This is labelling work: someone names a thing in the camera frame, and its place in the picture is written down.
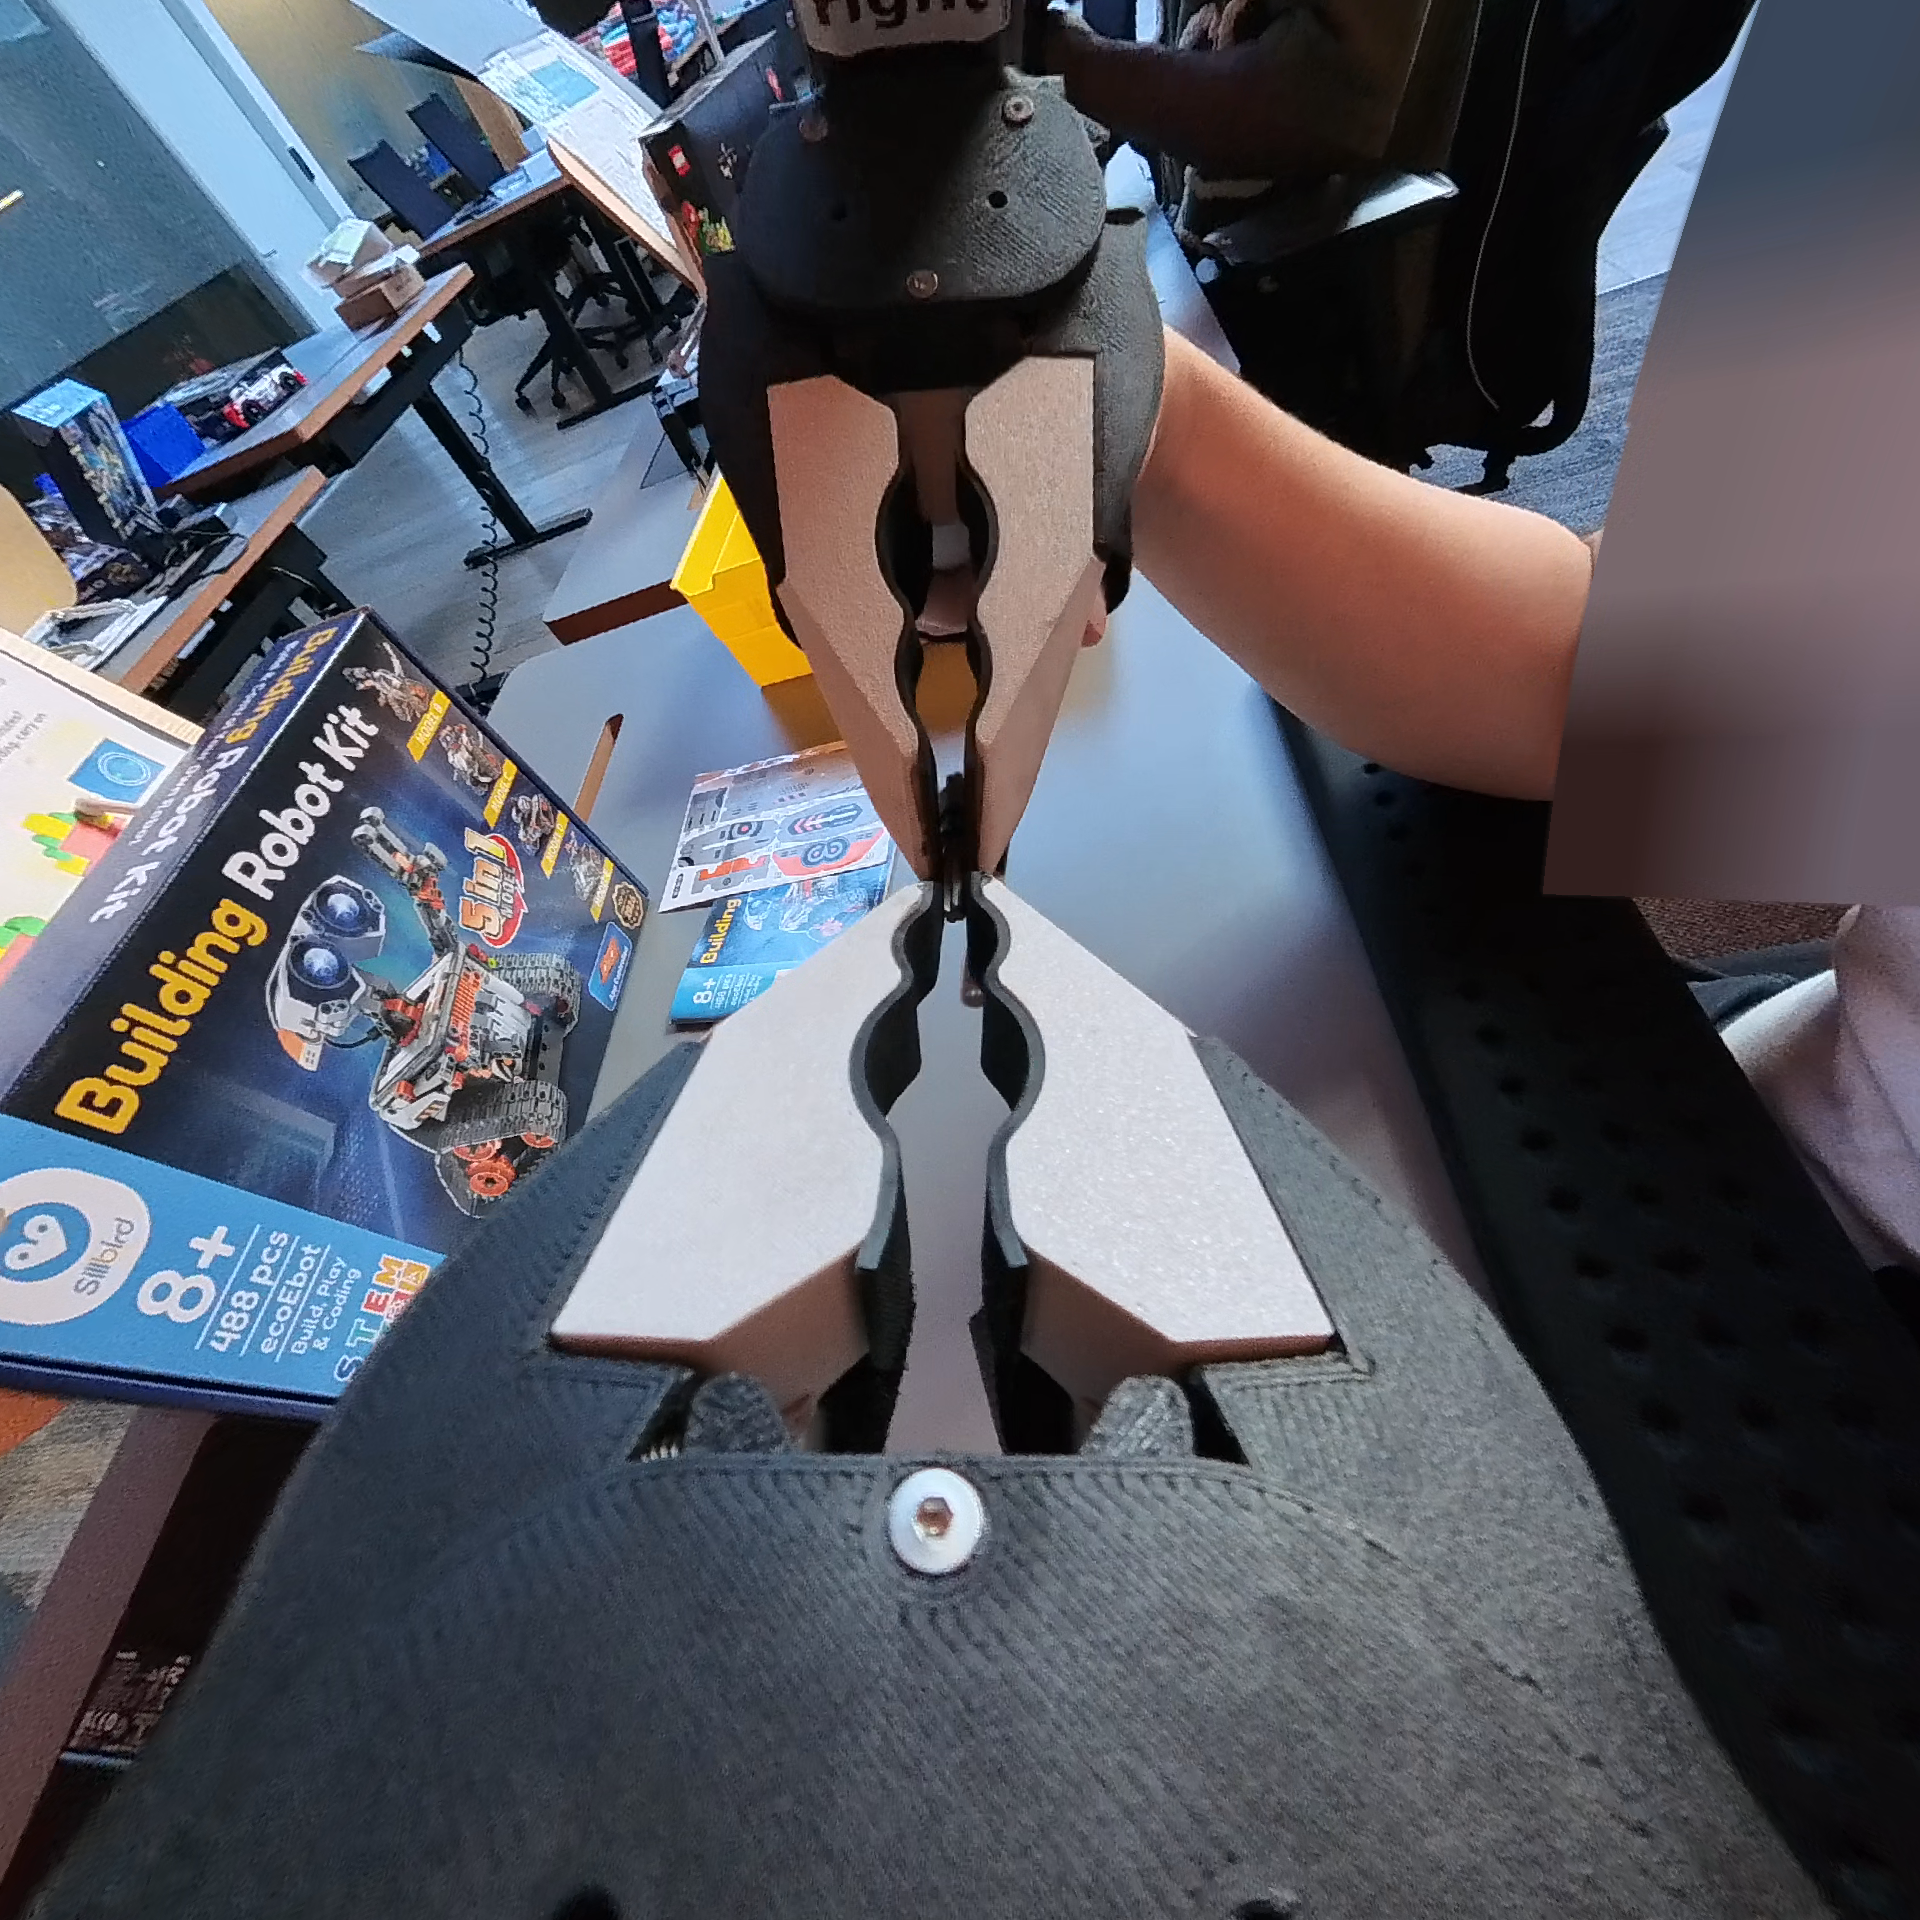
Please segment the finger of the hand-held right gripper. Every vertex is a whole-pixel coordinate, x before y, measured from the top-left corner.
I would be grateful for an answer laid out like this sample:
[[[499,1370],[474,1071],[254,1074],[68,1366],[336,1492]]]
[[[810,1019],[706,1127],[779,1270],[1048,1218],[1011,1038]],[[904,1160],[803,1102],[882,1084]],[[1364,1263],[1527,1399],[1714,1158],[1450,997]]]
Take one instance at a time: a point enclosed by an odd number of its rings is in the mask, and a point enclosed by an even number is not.
[[[1026,356],[968,402],[968,466],[993,509],[968,747],[977,872],[1007,856],[1099,603],[1092,398],[1089,356]]]
[[[778,599],[888,831],[918,876],[945,876],[934,755],[915,707],[921,642],[881,552],[906,471],[899,413],[839,378],[767,394],[782,531]]]

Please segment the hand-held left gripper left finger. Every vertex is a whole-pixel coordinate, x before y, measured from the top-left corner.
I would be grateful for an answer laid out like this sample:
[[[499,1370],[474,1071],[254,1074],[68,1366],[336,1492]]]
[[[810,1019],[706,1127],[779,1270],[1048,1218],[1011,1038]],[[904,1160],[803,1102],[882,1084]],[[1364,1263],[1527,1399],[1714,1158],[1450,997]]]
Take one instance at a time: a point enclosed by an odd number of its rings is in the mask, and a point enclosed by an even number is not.
[[[556,1344],[755,1375],[794,1430],[882,1447],[915,1319],[890,1110],[942,936],[939,886],[908,886],[715,1028]]]

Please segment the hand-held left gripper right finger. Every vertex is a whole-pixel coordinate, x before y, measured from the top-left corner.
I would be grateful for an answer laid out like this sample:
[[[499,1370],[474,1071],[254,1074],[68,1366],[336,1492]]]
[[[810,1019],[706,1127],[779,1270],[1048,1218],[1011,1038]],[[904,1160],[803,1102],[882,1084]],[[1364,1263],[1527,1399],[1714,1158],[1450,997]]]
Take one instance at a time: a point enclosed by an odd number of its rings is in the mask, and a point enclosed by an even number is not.
[[[1068,1452],[1130,1375],[1324,1352],[1329,1310],[1193,1032],[971,877],[990,1152],[974,1320],[999,1439]]]

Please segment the small grey building block connector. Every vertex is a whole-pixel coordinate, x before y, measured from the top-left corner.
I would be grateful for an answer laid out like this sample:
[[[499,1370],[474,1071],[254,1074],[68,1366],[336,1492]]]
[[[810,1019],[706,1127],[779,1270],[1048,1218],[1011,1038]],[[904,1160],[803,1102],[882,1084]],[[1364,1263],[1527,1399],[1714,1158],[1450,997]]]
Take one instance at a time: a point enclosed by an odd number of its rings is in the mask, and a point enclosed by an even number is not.
[[[964,923],[968,928],[963,1004],[982,1008],[985,1004],[982,979],[994,956],[994,923],[985,917],[977,899],[977,807],[971,781],[963,772],[953,772],[945,781],[939,798],[939,836],[945,917],[953,923]]]

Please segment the person's right forearm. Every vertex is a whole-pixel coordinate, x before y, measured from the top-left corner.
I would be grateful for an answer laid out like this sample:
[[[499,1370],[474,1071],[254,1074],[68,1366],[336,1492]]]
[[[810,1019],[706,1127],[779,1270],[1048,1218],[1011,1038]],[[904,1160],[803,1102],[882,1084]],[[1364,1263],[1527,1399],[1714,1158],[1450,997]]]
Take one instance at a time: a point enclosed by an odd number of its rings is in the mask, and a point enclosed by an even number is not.
[[[1372,762],[1553,796],[1599,548],[1324,438],[1167,332],[1137,568],[1273,699]]]

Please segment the grey desk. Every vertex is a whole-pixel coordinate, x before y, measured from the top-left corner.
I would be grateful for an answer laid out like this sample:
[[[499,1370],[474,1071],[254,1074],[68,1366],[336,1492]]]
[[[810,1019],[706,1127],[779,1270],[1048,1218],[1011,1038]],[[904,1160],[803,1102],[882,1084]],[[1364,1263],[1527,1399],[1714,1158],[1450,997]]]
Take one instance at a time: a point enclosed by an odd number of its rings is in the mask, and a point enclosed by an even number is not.
[[[660,882],[694,780],[839,739],[808,678],[760,691],[694,612],[521,663],[496,728]],[[1011,845],[1023,901],[1188,1028],[1234,1050],[1487,1288],[1434,1128],[1263,691],[1145,582],[1079,655]],[[1004,1106],[963,1004],[963,941],[921,1006],[899,1098],[918,1320],[892,1453],[999,1452],[970,1336],[985,1158]],[[209,1419],[144,1408],[112,1456],[6,1685],[16,1851]]]

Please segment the black dotted desk mat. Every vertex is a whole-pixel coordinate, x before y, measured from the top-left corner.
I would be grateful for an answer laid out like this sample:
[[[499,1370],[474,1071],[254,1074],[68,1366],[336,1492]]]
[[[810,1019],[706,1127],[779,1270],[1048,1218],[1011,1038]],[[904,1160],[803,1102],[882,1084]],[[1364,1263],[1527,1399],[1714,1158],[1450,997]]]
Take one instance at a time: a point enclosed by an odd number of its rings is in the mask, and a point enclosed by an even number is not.
[[[1831,1902],[1919,1914],[1916,1336],[1548,808],[1281,719],[1495,1301],[1698,1707]]]

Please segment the yellow plastic bin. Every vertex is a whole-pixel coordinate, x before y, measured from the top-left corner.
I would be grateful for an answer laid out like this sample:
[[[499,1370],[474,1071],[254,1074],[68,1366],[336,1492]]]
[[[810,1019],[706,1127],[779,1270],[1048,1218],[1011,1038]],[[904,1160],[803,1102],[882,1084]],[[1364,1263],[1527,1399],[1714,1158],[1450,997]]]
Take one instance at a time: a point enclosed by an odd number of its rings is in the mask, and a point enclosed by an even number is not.
[[[711,478],[672,586],[760,688],[812,676],[778,618],[760,548],[722,472]]]

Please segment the black toy box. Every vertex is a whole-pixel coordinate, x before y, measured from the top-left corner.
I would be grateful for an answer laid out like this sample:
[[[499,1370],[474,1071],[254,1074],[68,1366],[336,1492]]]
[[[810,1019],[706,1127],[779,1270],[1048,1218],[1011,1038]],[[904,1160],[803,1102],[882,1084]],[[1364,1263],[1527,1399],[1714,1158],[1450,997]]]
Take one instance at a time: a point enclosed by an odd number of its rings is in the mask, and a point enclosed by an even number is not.
[[[687,88],[642,140],[660,205],[697,263],[734,246],[732,222],[752,152],[808,82],[806,46],[782,19]]]

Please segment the blue booklet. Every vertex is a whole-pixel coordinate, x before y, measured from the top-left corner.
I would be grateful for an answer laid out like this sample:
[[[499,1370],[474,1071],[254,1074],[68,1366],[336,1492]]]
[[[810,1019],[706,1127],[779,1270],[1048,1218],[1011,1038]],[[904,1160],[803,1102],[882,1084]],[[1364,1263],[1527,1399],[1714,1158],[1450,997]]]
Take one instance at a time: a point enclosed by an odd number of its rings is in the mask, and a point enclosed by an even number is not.
[[[672,1026],[708,1026],[762,997],[859,923],[890,892],[892,863],[787,880],[719,903],[671,1004]]]

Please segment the sticker sheet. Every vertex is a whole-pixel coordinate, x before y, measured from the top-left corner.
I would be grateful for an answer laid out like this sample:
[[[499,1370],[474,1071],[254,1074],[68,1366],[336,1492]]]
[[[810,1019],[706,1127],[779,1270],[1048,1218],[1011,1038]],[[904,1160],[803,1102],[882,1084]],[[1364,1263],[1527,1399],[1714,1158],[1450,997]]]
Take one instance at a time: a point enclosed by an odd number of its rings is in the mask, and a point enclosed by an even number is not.
[[[894,839],[844,742],[699,775],[660,910],[888,866]]]

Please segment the wooden table with black legs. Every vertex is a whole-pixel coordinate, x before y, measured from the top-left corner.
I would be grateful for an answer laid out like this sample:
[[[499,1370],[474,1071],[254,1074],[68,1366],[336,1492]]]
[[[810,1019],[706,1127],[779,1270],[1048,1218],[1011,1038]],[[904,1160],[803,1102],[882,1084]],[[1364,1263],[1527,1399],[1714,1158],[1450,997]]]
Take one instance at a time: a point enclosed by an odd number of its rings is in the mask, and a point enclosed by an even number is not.
[[[182,562],[124,599],[34,607],[14,586],[7,646],[43,664],[89,669],[207,723],[287,635],[348,612],[324,552],[299,525],[321,493],[322,478],[299,468],[212,507],[184,525]]]
[[[297,343],[291,360],[305,373],[303,391],[239,438],[207,450],[161,493],[230,500],[297,468],[340,476],[412,411],[508,534],[475,547],[465,557],[471,568],[484,557],[506,559],[587,525],[590,509],[544,523],[529,518],[489,458],[435,394],[435,374],[460,356],[474,334],[465,311],[471,278],[471,270],[457,266],[430,278],[393,320],[362,330],[332,325]]]
[[[571,255],[569,230],[582,223],[632,311],[611,330],[619,364],[641,340],[660,364],[680,343],[705,299],[699,261],[684,236],[660,218],[658,203],[624,199],[582,155],[552,147],[529,157],[466,214],[430,232],[416,250],[423,271],[465,263],[474,283],[470,301],[478,323],[537,312],[544,325],[550,373],[575,373],[585,386],[583,407],[558,411],[558,426],[583,426],[627,399],[649,394],[658,373],[616,386],[595,355],[595,334],[569,311],[561,266]]]

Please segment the black office chair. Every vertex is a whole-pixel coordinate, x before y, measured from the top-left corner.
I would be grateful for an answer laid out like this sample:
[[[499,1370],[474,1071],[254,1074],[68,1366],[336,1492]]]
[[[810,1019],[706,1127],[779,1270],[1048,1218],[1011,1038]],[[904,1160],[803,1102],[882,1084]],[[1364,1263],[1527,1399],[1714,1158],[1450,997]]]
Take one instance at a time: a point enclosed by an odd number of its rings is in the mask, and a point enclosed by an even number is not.
[[[447,163],[456,205],[466,207],[510,175],[513,163],[502,159],[465,109],[430,94],[408,109],[423,142]]]
[[[352,152],[351,166],[382,199],[391,214],[422,238],[439,232],[457,211],[386,140]]]

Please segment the blue robot kit box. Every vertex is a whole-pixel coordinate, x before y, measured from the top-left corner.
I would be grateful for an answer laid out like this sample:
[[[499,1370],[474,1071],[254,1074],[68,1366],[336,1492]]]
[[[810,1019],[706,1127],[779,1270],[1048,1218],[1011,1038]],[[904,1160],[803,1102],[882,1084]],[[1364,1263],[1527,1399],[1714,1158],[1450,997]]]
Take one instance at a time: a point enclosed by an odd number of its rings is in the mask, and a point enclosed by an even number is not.
[[[647,901],[368,611],[288,638],[6,987],[6,1382],[332,1403],[585,1124]]]

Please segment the cardboard boxes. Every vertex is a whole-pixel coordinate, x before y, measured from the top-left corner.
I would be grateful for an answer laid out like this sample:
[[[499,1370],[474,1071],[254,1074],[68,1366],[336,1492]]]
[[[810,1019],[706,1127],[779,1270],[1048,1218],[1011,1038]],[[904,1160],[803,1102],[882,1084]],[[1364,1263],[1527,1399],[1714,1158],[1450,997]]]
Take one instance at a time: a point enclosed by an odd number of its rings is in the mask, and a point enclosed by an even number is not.
[[[425,290],[416,250],[399,246],[362,219],[335,226],[305,271],[335,296],[336,320],[348,330],[386,325]]]

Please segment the red and white toy car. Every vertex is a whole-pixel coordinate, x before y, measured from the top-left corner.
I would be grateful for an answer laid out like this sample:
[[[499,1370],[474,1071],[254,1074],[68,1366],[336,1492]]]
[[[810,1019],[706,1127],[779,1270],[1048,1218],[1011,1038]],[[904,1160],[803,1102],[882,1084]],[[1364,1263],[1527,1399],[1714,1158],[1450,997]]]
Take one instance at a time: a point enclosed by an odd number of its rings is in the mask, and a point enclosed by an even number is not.
[[[305,373],[288,360],[287,352],[267,350],[193,374],[164,391],[161,402],[175,407],[202,443],[217,446],[280,411],[305,383]]]

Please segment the person's white clothing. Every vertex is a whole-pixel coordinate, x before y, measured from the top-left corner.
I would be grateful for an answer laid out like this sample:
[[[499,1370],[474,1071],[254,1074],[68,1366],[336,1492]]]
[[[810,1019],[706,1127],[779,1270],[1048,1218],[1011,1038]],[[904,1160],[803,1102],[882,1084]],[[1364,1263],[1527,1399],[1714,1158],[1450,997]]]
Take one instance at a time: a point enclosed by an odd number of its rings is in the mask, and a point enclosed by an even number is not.
[[[1860,1256],[1919,1270],[1919,910],[1684,962],[1702,1008]]]

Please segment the dark toy box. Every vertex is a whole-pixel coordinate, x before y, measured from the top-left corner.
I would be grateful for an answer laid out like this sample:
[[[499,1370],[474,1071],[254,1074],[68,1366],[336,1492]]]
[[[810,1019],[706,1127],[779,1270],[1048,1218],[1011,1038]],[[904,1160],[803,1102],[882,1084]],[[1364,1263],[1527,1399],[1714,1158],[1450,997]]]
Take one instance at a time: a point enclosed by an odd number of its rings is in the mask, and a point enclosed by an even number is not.
[[[162,534],[158,498],[103,391],[65,378],[22,399],[10,416],[40,448],[89,539],[139,547]]]

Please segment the colourful printed paper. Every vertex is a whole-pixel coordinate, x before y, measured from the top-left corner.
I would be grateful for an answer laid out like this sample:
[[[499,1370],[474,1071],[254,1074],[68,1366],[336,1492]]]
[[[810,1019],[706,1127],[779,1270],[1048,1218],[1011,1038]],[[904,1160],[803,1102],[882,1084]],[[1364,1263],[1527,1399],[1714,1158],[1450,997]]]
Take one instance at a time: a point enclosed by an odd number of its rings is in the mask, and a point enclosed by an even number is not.
[[[2,634],[2,971],[202,728]]]

